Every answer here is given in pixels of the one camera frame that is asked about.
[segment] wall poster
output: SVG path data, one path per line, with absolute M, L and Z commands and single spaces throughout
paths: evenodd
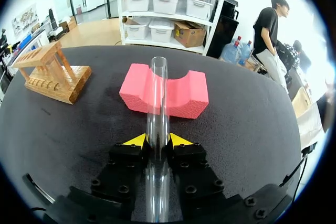
M 27 32 L 36 23 L 38 23 L 36 4 L 33 4 L 12 20 L 15 36 L 19 35 L 23 31 Z

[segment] black hair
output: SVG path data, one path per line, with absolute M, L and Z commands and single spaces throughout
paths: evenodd
M 271 0 L 271 2 L 272 2 L 272 7 L 274 9 L 276 9 L 277 8 L 277 4 L 279 4 L 281 6 L 284 6 L 284 5 L 287 6 L 287 8 L 289 10 L 289 5 L 288 5 L 288 3 L 287 3 L 286 0 Z
M 300 41 L 296 40 L 294 41 L 293 48 L 295 49 L 296 52 L 301 52 L 302 51 L 302 45 Z

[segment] wooden test tube rack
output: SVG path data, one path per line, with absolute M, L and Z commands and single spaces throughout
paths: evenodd
M 75 103 L 92 73 L 89 66 L 70 66 L 61 51 L 59 41 L 20 56 L 13 67 L 19 68 L 26 79 L 26 88 L 69 104 Z M 27 67 L 35 67 L 30 76 L 24 69 Z

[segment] wooden floor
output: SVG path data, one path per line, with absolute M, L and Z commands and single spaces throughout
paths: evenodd
M 60 42 L 63 48 L 81 46 L 114 46 L 120 43 L 119 19 L 105 19 L 77 25 Z

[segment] white shelf unit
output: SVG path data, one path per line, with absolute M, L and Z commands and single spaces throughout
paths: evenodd
M 123 9 L 123 1 L 124 0 L 118 0 L 118 16 L 119 16 L 119 25 L 120 25 L 120 34 L 121 34 L 121 43 L 123 45 L 126 44 L 138 44 L 138 45 L 150 45 L 150 46 L 160 46 L 160 47 L 168 47 L 168 48 L 174 48 L 174 49 L 180 49 L 180 50 L 186 50 L 191 51 L 195 53 L 202 54 L 203 56 L 206 56 L 207 51 L 209 49 L 209 46 L 211 44 L 212 38 L 215 33 L 215 29 L 219 20 L 220 11 L 223 7 L 224 0 L 218 0 L 217 6 L 216 6 L 216 12 L 214 15 L 214 19 L 212 22 L 209 20 L 199 19 L 191 16 L 187 16 L 185 14 L 185 10 L 177 10 L 176 14 L 170 15 L 170 14 L 162 14 L 162 13 L 155 13 L 153 11 L 153 8 L 150 7 L 147 12 L 128 12 L 127 10 Z M 162 42 L 155 42 L 151 39 L 151 34 L 147 35 L 145 40 L 137 40 L 137 39 L 129 39 L 125 37 L 125 28 L 124 24 L 122 23 L 122 19 L 124 17 L 135 17 L 135 16 L 147 16 L 147 17 L 162 17 L 162 18 L 169 18 L 172 20 L 186 20 L 195 22 L 198 24 L 205 25 L 206 29 L 206 43 L 205 46 L 198 46 L 198 47 L 189 47 L 186 48 L 182 44 L 180 44 L 176 39 L 171 38 L 171 41 L 169 43 L 162 43 Z

